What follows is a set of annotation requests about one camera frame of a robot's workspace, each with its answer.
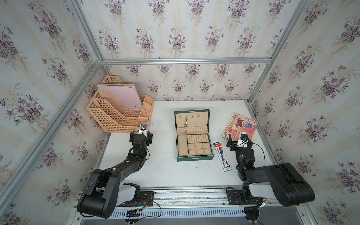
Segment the green jewelry box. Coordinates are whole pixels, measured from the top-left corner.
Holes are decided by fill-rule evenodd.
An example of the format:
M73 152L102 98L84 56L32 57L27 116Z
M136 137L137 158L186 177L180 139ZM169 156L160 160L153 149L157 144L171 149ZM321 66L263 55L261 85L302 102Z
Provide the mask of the green jewelry box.
M177 161L212 160L210 110L175 111Z

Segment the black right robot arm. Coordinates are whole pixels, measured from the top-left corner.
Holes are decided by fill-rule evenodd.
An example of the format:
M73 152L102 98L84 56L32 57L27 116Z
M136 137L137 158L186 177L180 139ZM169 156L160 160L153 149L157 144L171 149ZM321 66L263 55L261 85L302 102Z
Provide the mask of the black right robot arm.
M270 200L288 207L314 201L312 187L290 163L255 167L254 143L247 134L242 133L238 141L228 136L226 146L236 155L236 169L243 181L241 190L231 188L228 197L245 204L261 206Z

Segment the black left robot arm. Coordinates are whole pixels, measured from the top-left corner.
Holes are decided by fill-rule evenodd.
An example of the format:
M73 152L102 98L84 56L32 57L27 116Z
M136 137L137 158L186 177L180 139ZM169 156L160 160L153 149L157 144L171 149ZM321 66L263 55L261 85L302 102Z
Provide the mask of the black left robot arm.
M109 218L112 215L115 207L120 204L120 183L143 167L152 138L153 134L146 129L131 132L129 141L132 148L126 159L105 170L92 171L77 204L77 211L83 217Z

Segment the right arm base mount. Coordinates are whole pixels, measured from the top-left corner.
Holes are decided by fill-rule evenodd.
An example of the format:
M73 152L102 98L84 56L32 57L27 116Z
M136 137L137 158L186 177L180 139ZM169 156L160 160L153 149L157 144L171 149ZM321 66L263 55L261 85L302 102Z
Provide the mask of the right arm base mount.
M261 205L264 200L260 197L253 197L247 190L228 187L226 189L227 199L230 205Z

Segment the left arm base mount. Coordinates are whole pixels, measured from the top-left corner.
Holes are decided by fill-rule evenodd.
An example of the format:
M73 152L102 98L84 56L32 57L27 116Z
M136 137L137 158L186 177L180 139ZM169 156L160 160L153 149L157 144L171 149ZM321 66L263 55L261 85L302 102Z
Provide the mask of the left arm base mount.
M153 206L154 191L145 191L139 185L125 183L119 188L117 207Z

